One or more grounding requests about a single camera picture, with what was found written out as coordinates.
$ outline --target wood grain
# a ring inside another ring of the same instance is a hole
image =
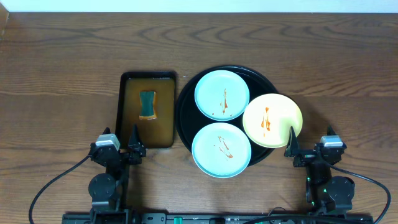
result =
[[[116,122],[129,70],[175,70],[177,94],[200,71],[244,65],[302,110],[311,147],[332,124],[348,145],[340,167],[385,184],[398,222],[398,16],[395,14],[13,13],[0,40],[0,220],[28,223],[36,193],[88,153]],[[178,134],[132,168],[129,204],[140,211],[305,212],[305,171],[278,149],[232,179],[198,169]],[[39,199],[37,223],[91,208],[86,162]],[[354,178],[353,212],[376,218],[382,189]]]

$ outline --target yellow plate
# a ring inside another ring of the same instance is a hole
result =
[[[297,104],[284,95],[270,93],[258,96],[243,114],[244,131],[260,146],[286,146],[291,126],[298,136],[303,116]]]

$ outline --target rectangular tray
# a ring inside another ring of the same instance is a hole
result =
[[[175,72],[172,71],[161,71],[161,72],[126,72],[123,73],[120,79],[120,89],[119,89],[119,103],[118,103],[118,115],[116,117],[116,130],[115,130],[115,135],[118,137],[120,143],[121,143],[121,149],[126,149],[127,147],[122,144],[122,142],[125,142],[125,139],[122,138],[122,126],[123,126],[123,111],[124,111],[124,99],[125,99],[125,94],[126,94],[126,83],[130,78],[171,78],[174,81],[174,100],[173,100],[173,107],[174,107],[174,101],[175,101]],[[173,119],[173,128],[172,131],[172,137],[173,141],[170,145],[168,146],[162,146],[162,147],[156,147],[156,148],[168,148],[171,147],[172,144],[174,143],[174,113],[175,113],[175,108],[173,108],[173,116],[171,119]]]

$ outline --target wire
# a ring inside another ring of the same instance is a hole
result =
[[[257,224],[259,222],[269,222],[274,220],[312,220],[317,222],[336,223],[336,224],[362,223],[362,222],[355,222],[355,221],[345,220],[342,218],[334,218],[334,217],[310,216],[310,215],[275,215],[271,217],[256,218],[248,222],[245,222],[243,224]]]
[[[388,190],[388,188],[387,188],[386,186],[382,185],[380,182],[375,181],[375,180],[373,180],[373,179],[370,179],[369,177],[365,177],[365,176],[363,176],[363,175],[359,175],[359,174],[356,174],[356,173],[354,173],[354,172],[350,172],[350,171],[347,171],[347,170],[344,170],[344,169],[337,168],[337,167],[335,167],[335,166],[333,166],[333,165],[330,165],[326,160],[324,160],[324,158],[323,158],[322,156],[320,156],[320,159],[326,164],[326,166],[328,166],[328,167],[330,167],[330,168],[332,168],[332,169],[334,169],[334,170],[337,170],[337,171],[340,171],[340,172],[342,172],[342,173],[349,174],[349,175],[353,175],[353,176],[355,176],[355,177],[359,177],[359,178],[361,178],[361,179],[367,180],[367,181],[369,181],[370,183],[376,184],[377,186],[381,187],[383,190],[386,191],[386,194],[387,194],[387,203],[386,203],[386,206],[384,207],[383,211],[381,212],[381,214],[379,215],[379,217],[378,217],[378,218],[376,219],[376,221],[374,222],[374,224],[378,224],[378,223],[381,221],[381,219],[383,218],[383,216],[386,214],[388,208],[390,207],[390,203],[391,203],[391,194],[390,194],[390,191]]]
[[[274,212],[276,209],[283,209],[283,210],[285,210],[286,211],[286,209],[284,209],[284,208],[282,208],[282,207],[275,207],[275,208],[273,208],[269,213],[268,213],[268,215],[267,216],[270,216],[271,214],[272,214],[272,212]]]
[[[282,208],[282,207],[275,207],[275,208],[273,208],[269,213],[268,213],[268,215],[267,216],[270,216],[271,214],[272,214],[272,212],[274,212],[274,210],[275,209],[283,209],[283,210],[285,210],[286,211],[286,209],[284,209],[284,208]]]
[[[76,169],[78,166],[82,165],[82,163],[84,163],[88,158],[90,158],[91,156],[86,156],[84,159],[82,159],[80,162],[78,162],[76,165],[74,165],[72,168],[68,169],[67,171],[63,172],[62,174],[56,176],[56,178],[50,180],[49,183],[47,183],[46,185],[44,185],[44,187],[42,188],[42,190],[40,190],[36,197],[33,199],[32,204],[30,205],[29,208],[29,222],[30,224],[34,224],[33,222],[33,217],[32,217],[32,213],[33,213],[33,208],[35,206],[35,203],[37,201],[37,199],[40,197],[40,195],[43,193],[43,191],[49,187],[52,183],[54,183],[55,181],[57,181],[59,178],[63,177],[64,175],[68,174],[70,171]]]

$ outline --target plate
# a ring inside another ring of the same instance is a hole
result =
[[[228,178],[248,166],[251,147],[248,137],[239,128],[227,123],[213,123],[202,128],[193,139],[192,156],[206,174]]]
[[[206,117],[202,112],[200,112],[195,103],[194,95],[195,87],[199,80],[207,73],[215,70],[227,70],[239,75],[246,82],[246,85],[249,88],[250,100],[266,93],[277,93],[273,84],[266,77],[246,67],[238,65],[223,65],[200,72],[184,86],[175,106],[175,127],[177,128],[181,141],[189,151],[192,149],[193,138],[199,130],[208,124],[217,122]],[[244,131],[242,117],[243,115],[241,114],[235,119],[225,121],[225,123],[235,125],[237,128]],[[272,148],[262,147],[250,139],[249,142],[251,145],[251,160],[249,162],[249,166],[262,161],[273,150]]]
[[[303,116],[289,97],[265,94],[252,100],[243,114],[244,131],[264,147],[283,147],[289,140],[290,127],[296,136],[301,132]]]
[[[249,104],[249,88],[237,74],[227,70],[207,73],[195,88],[195,103],[208,118],[229,121]]]

